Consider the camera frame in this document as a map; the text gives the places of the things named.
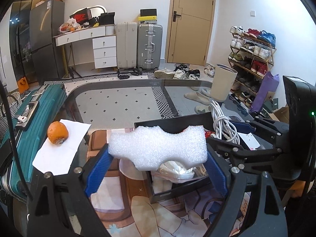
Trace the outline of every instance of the blue sneaker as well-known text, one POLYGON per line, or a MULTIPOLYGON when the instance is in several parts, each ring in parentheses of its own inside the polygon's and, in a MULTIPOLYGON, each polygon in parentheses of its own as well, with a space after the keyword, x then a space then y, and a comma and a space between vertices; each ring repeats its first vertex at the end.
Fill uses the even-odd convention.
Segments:
POLYGON ((258 36, 258 39, 270 43, 273 48, 276 47, 276 36, 274 34, 268 33, 267 31, 263 30, 258 36))

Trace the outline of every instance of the woven basket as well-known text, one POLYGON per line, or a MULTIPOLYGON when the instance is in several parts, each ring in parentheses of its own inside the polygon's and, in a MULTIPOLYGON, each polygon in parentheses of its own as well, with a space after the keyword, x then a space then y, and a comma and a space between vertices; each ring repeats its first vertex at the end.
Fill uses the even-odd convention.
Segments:
MULTIPOLYGON (((7 100, 9 102, 11 116, 13 117, 17 110, 20 108, 22 104, 22 100, 19 92, 14 92, 7 96, 7 100)), ((4 111, 3 103, 0 104, 0 139, 2 140, 7 129, 8 129, 8 121, 7 116, 4 111)))

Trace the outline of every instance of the white cable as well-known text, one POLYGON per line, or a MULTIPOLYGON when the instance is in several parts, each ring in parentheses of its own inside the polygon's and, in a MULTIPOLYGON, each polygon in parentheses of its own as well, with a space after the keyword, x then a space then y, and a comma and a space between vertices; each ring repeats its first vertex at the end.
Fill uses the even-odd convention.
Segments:
POLYGON ((215 101, 211 101, 210 106, 212 108, 213 128, 215 130, 215 133, 211 134, 211 136, 221 140, 223 135, 227 141, 240 144, 236 127, 229 121, 229 118, 224 115, 219 104, 215 101))

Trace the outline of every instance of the white desk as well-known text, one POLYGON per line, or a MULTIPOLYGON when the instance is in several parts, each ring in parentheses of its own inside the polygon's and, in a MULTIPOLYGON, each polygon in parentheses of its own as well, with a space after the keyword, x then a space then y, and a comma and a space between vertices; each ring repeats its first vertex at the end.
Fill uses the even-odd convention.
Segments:
POLYGON ((72 50, 72 60, 75 66, 72 43, 83 39, 92 38, 94 65, 96 69, 116 67, 116 35, 115 25, 105 25, 81 29, 69 34, 62 34, 55 37, 56 45, 66 45, 70 43, 72 50))

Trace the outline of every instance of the white drawer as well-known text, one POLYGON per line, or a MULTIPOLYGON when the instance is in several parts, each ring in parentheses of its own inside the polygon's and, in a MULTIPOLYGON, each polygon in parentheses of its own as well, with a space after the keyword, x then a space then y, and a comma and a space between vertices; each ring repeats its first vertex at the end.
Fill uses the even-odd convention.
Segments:
POLYGON ((93 37, 102 37, 102 36, 105 36, 105 26, 81 30, 79 31, 79 33, 80 33, 80 40, 93 38, 93 37))
POLYGON ((92 40, 93 49, 116 46, 116 36, 101 37, 92 40))
POLYGON ((95 59, 115 57, 116 47, 105 47, 105 48, 94 49, 93 53, 94 53, 95 59))
POLYGON ((94 65, 96 69, 116 67, 116 57, 94 59, 94 65))
POLYGON ((67 35, 58 37, 56 39, 56 45, 60 46, 60 45, 75 42, 75 41, 79 41, 79 32, 74 32, 71 34, 67 34, 67 35))

